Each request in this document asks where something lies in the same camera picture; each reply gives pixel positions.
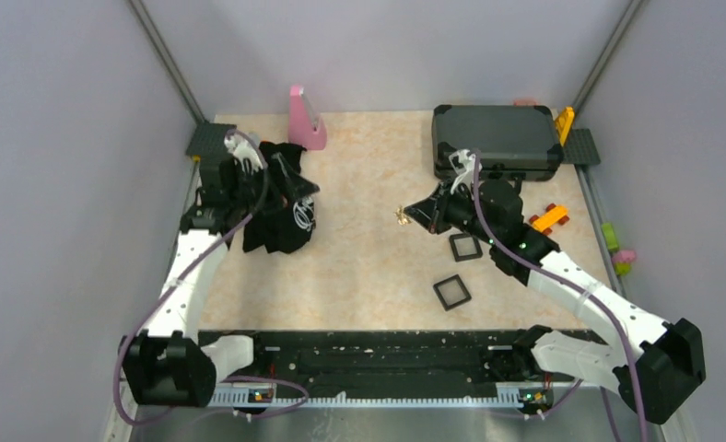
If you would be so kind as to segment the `small gold brooch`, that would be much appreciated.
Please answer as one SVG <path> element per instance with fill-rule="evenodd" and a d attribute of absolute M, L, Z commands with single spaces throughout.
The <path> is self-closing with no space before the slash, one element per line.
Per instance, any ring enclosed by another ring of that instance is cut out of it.
<path fill-rule="evenodd" d="M 412 223 L 411 218 L 405 213 L 403 207 L 399 207 L 395 212 L 394 215 L 396 217 L 397 223 L 400 226 L 406 226 Z"/>

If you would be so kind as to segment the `black printed t-shirt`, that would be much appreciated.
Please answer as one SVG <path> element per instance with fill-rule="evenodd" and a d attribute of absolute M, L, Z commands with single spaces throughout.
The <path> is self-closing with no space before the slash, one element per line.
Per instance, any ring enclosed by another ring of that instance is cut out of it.
<path fill-rule="evenodd" d="M 269 194 L 263 211 L 244 228 L 242 250 L 248 253 L 265 247 L 268 253 L 290 254 L 311 239 L 316 228 L 315 202 L 312 196 L 290 202 L 284 194 L 287 185 L 280 164 L 269 165 L 268 170 L 279 194 Z"/>

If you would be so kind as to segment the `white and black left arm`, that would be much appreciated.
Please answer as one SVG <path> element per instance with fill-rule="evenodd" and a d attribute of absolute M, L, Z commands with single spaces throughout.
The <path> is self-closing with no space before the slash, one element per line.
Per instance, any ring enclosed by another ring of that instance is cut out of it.
<path fill-rule="evenodd" d="M 199 321 L 236 233 L 256 215 L 320 190 L 281 154 L 205 157 L 199 179 L 157 307 L 120 345 L 123 377 L 139 405 L 202 408 L 234 372 L 250 381 L 264 375 L 268 357 L 252 337 L 227 335 L 202 345 Z"/>

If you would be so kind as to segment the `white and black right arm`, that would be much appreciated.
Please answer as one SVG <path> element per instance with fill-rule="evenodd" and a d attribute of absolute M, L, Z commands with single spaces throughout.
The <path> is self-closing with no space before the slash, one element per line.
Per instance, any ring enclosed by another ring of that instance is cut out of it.
<path fill-rule="evenodd" d="M 601 338 L 573 338 L 533 326 L 512 355 L 515 372 L 545 371 L 589 381 L 618 394 L 646 422 L 663 425 L 706 380 L 701 330 L 639 308 L 577 265 L 525 222 L 522 199 L 505 180 L 454 187 L 446 180 L 404 214 L 431 234 L 456 228 L 490 245 L 501 272 L 553 299 Z"/>

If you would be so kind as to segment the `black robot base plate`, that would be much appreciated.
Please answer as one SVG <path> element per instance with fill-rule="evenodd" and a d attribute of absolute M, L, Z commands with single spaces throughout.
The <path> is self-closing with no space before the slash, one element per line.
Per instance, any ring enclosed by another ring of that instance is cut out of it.
<path fill-rule="evenodd" d="M 311 398 L 492 398 L 505 383 L 542 385 L 511 346 L 517 331 L 247 331 L 253 361 L 238 376 L 275 378 Z"/>

